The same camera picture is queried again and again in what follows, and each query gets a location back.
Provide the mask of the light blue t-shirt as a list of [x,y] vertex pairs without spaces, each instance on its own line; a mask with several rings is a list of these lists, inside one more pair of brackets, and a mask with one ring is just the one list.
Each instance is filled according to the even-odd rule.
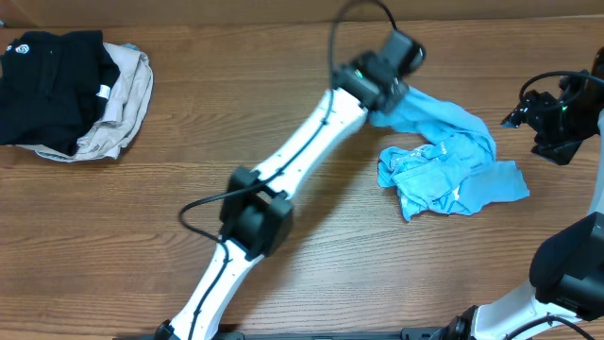
[[371,114],[370,123],[427,141],[411,150],[390,146],[379,155],[377,183],[396,189],[407,221],[425,211],[472,215],[530,195],[516,163],[496,158],[484,122],[455,103],[412,88],[392,111]]

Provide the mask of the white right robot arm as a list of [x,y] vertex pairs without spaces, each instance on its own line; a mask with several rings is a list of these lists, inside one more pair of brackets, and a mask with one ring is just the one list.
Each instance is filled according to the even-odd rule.
[[[538,93],[524,84],[519,103],[502,121],[506,128],[529,125],[536,133],[532,153],[568,164],[582,142],[603,133],[603,54],[591,70],[557,71],[561,94]],[[596,177],[586,217],[545,240],[529,278],[504,297],[472,306],[440,328],[404,329],[404,339],[531,339],[565,325],[579,327],[603,315],[603,177]]]

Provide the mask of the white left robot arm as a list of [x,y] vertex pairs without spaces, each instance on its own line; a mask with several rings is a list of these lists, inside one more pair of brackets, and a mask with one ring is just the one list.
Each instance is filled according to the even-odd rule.
[[424,61],[366,52],[332,72],[330,87],[308,119],[270,157],[231,176],[222,227],[208,269],[183,309],[160,324],[157,339],[211,339],[251,269],[270,257],[293,227],[293,200],[305,181],[371,111],[389,111],[407,94],[403,78]]

